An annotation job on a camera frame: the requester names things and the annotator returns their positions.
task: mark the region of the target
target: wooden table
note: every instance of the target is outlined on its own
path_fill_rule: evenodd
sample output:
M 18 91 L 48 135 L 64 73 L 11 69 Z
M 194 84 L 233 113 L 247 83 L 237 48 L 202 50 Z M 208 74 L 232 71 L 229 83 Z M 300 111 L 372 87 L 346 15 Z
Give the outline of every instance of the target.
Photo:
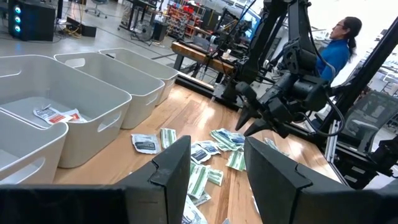
M 152 115 L 132 130 L 121 130 L 118 138 L 86 164 L 74 169 L 58 169 L 56 184 L 113 184 L 137 170 L 153 156 L 138 153 L 131 144 L 131 133 L 156 134 L 160 128 L 177 130 L 177 137 L 189 134 L 193 141 L 212 140 L 209 132 L 218 128 L 233 131 L 239 115 L 224 106 L 211 102 L 195 92 L 175 85 L 169 98 L 156 107 Z M 272 139 L 290 158 L 336 181 L 338 178 L 318 148 L 295 136 L 282 139 L 272 131 L 254 135 L 258 139 Z M 246 172 L 225 166 L 231 152 L 213 156 L 206 165 L 224 172 L 221 187 L 208 182 L 206 191 L 212 199 L 198 208 L 209 224 L 220 224 L 229 218 L 233 224 L 261 223 L 252 200 Z
M 204 53 L 199 52 L 190 47 L 187 47 L 181 43 L 178 42 L 172 43 L 172 50 L 174 53 L 177 54 L 177 58 L 175 59 L 174 63 L 174 69 L 178 71 L 181 69 L 184 57 L 187 57 L 198 63 L 205 63 L 206 55 Z M 234 69 L 232 65 L 229 65 L 225 62 L 221 62 L 220 60 L 217 59 L 210 60 L 209 67 L 216 70 L 217 72 L 226 73 L 226 74 L 231 73 Z

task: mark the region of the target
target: blue shirt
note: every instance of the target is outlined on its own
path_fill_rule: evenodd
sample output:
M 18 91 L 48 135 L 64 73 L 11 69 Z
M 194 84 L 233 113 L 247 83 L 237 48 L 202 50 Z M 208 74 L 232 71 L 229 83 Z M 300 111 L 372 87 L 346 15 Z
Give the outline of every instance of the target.
M 330 44 L 322 51 L 321 56 L 336 69 L 336 75 L 344 68 L 349 59 L 349 50 L 347 40 L 332 40 Z M 321 78 L 333 81 L 335 77 L 329 66 L 317 58 L 317 70 Z

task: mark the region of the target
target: small packet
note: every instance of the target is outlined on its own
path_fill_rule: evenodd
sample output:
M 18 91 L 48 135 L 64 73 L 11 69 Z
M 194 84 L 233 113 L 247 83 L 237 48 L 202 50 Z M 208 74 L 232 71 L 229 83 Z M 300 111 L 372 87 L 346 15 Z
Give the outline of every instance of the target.
M 52 108 L 50 105 L 46 106 L 44 109 L 33 109 L 33 114 L 43 119 L 50 125 L 53 125 L 58 122 L 67 122 L 72 119 L 69 115 L 63 115 L 61 112 Z
M 189 177 L 188 194 L 196 199 L 199 199 L 203 191 L 209 176 L 210 167 L 203 165 L 196 165 Z
M 220 154 L 217 146 L 213 141 L 200 141 L 199 145 L 204 148 L 210 155 Z
M 77 109 L 70 110 L 67 112 L 63 112 L 63 115 L 71 116 L 72 119 L 70 121 L 77 122 L 77 123 L 85 123 L 87 120 L 82 117 Z
M 221 183 L 223 182 L 223 176 L 223 171 L 210 168 L 208 181 L 221 186 Z
M 191 159 L 197 164 L 207 161 L 210 157 L 207 151 L 200 147 L 198 143 L 193 143 L 191 145 Z
M 162 147 L 167 149 L 171 144 L 177 140 L 177 134 L 174 129 L 161 128 L 160 136 L 162 138 Z
M 228 131 L 225 128 L 221 128 L 221 129 L 217 130 L 217 132 L 220 133 L 222 136 L 228 138 L 235 144 L 238 144 L 238 145 L 244 144 L 244 136 L 241 133 L 232 133 L 231 131 Z
M 217 142 L 216 145 L 217 145 L 217 148 L 223 152 L 230 151 L 230 149 L 223 143 Z
M 201 205 L 201 204 L 203 204 L 203 203 L 205 203 L 205 202 L 207 202 L 210 199 L 211 199 L 211 196 L 205 191 L 203 191 L 203 193 L 202 193 L 202 195 L 200 196 L 199 199 L 196 199 L 195 197 L 191 197 L 192 203 L 196 207 Z
M 243 145 L 244 144 L 244 136 L 240 133 L 230 133 L 229 134 L 229 139 L 234 142 L 235 144 L 238 145 Z
M 244 156 L 241 151 L 233 151 L 228 158 L 226 166 L 242 171 L 245 168 Z
M 283 155 L 285 155 L 285 156 L 287 156 L 287 157 L 289 156 L 288 153 L 282 152 L 281 150 L 279 150 L 279 148 L 275 145 L 275 143 L 273 142 L 273 140 L 271 140 L 271 139 L 269 139 L 269 138 L 264 138 L 264 142 L 265 142 L 268 146 L 270 146 L 271 148 L 273 148 L 273 149 L 275 149 L 276 151 L 282 153 Z
M 219 143 L 222 143 L 230 151 L 235 151 L 240 148 L 239 145 L 232 142 L 225 133 L 219 132 L 218 130 L 213 130 L 210 132 L 210 136 L 215 138 Z
M 145 154 L 160 152 L 160 146 L 154 134 L 132 134 L 131 141 L 138 152 Z
M 205 216 L 199 211 L 199 209 L 193 204 L 191 198 L 186 197 L 184 212 L 182 215 L 183 224 L 207 224 Z

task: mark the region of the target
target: fan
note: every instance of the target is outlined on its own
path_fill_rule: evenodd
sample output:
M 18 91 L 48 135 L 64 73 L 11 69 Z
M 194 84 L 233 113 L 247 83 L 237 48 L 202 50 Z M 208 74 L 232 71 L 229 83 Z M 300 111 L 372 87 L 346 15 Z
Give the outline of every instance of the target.
M 132 30 L 132 34 L 140 41 L 150 41 L 154 28 L 149 21 L 138 21 L 136 27 Z

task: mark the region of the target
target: concrete floor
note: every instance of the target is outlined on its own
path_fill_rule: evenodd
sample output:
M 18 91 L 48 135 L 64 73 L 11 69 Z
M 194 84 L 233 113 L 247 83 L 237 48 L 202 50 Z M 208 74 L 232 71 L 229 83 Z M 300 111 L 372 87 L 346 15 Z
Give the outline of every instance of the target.
M 70 2 L 64 2 L 63 14 L 66 16 L 80 19 L 79 7 Z M 87 7 L 94 7 L 91 2 L 87 2 Z M 97 27 L 96 37 L 82 37 L 80 39 L 62 39 L 54 37 L 53 43 L 50 42 L 23 42 L 13 39 L 7 32 L 7 28 L 0 24 L 0 56 L 11 55 L 46 55 L 49 57 L 55 54 L 72 52 L 92 52 L 100 49 L 121 47 L 140 53 L 143 56 L 154 58 L 162 55 L 172 54 L 170 49 L 172 39 L 166 37 L 162 45 L 152 44 L 148 46 L 138 40 L 131 40 L 130 34 L 126 30 L 117 30 L 123 13 L 123 6 L 115 2 L 108 5 L 99 6 L 108 18 L 96 17 L 92 14 L 83 12 L 83 22 Z M 160 58 L 158 61 L 163 64 L 174 63 L 176 55 Z M 192 61 L 185 59 L 183 65 L 189 65 Z

